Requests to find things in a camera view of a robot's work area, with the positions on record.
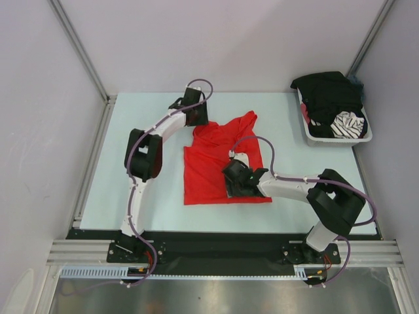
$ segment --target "black fabric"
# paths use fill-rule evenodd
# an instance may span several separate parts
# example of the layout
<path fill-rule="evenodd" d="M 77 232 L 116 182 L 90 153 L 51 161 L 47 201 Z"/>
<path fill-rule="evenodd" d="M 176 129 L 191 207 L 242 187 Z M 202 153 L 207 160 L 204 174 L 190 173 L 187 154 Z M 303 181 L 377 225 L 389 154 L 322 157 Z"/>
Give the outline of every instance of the black fabric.
<path fill-rule="evenodd" d="M 310 132 L 311 136 L 314 137 L 322 137 L 322 138 L 334 138 L 335 135 L 333 134 L 332 128 L 327 124 L 321 124 L 319 126 L 313 126 L 312 124 L 308 125 L 308 131 Z"/>
<path fill-rule="evenodd" d="M 362 114 L 359 90 L 341 72 L 305 75 L 296 78 L 291 88 L 300 90 L 308 116 L 321 124 L 331 125 L 342 111 Z"/>

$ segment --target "metal floor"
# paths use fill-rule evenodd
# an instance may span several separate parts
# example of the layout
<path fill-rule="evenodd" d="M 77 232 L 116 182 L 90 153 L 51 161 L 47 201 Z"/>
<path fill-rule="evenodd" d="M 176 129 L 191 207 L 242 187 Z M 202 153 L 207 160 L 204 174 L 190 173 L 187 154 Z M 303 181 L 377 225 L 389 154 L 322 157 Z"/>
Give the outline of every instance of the metal floor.
<path fill-rule="evenodd" d="M 98 280 L 60 279 L 65 293 Z M 106 285 L 79 296 L 56 292 L 50 314 L 67 313 L 400 313 L 386 268 L 352 268 L 323 288 L 296 281 L 148 279 L 127 289 Z"/>

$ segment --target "red shirt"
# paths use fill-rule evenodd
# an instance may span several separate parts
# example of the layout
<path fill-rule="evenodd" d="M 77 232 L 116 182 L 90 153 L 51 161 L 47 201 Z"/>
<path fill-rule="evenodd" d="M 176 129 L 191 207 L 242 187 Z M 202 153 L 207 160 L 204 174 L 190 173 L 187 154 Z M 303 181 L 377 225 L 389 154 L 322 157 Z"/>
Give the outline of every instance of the red shirt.
<path fill-rule="evenodd" d="M 254 135 L 252 129 L 256 119 L 257 115 L 249 111 L 224 126 L 209 122 L 206 126 L 195 127 L 192 146 L 184 147 L 185 205 L 272 202 L 271 198 L 228 198 L 225 178 L 221 172 L 230 162 L 228 152 L 235 142 L 242 137 Z M 242 141 L 234 151 L 246 153 L 253 170 L 263 167 L 257 139 Z"/>

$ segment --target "white basket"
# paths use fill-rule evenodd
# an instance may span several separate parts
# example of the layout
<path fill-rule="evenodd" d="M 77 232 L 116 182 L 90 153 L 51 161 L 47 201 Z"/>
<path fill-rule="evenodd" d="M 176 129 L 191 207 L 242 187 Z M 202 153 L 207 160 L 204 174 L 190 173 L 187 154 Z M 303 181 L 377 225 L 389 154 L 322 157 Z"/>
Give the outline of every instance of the white basket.
<path fill-rule="evenodd" d="M 299 90 L 298 91 L 298 96 L 299 96 L 299 105 L 301 105 L 302 103 L 302 96 Z M 365 119 L 368 122 L 368 130 L 367 133 L 365 134 L 363 139 L 330 139 L 330 138 L 324 138 L 324 137 L 314 137 L 310 134 L 310 131 L 308 131 L 308 125 L 306 120 L 304 119 L 304 116 L 301 113 L 301 117 L 302 117 L 302 123 L 304 124 L 304 130 L 306 132 L 306 136 L 307 136 L 307 145 L 311 146 L 311 147 L 324 147 L 324 146 L 328 146 L 328 147 L 352 147 L 354 145 L 357 145 L 358 143 L 366 143 L 369 142 L 372 138 L 373 138 L 373 133 L 371 131 L 371 125 L 369 124 L 368 118 L 367 118 L 367 113 L 365 112 L 364 108 L 361 109 L 362 113 L 365 116 Z"/>

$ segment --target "tabletop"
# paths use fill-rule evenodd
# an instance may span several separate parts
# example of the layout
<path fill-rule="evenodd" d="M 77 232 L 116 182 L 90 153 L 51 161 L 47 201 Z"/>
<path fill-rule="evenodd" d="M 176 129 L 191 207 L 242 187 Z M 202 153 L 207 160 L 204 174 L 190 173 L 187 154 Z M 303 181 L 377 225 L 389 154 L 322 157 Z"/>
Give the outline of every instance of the tabletop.
<path fill-rule="evenodd" d="M 132 129 L 146 130 L 162 118 L 183 93 L 119 94 L 84 208 L 81 226 L 89 230 L 118 230 L 127 215 L 129 178 L 124 167 Z M 253 131 L 276 149 L 275 170 L 296 176 L 337 170 L 363 191 L 355 156 L 347 147 L 309 147 L 304 138 L 298 97 L 293 93 L 214 93 L 208 100 L 209 120 L 226 124 L 254 111 Z M 173 134 L 163 146 L 163 167 L 147 199 L 146 230 L 183 232 L 306 233 L 318 221 L 307 203 L 275 198 L 272 203 L 183 205 L 183 147 L 192 144 L 192 128 Z M 265 167 L 271 152 L 260 142 Z M 371 217 L 364 206 L 358 222 Z M 355 227 L 351 234 L 376 234 L 374 224 Z"/>

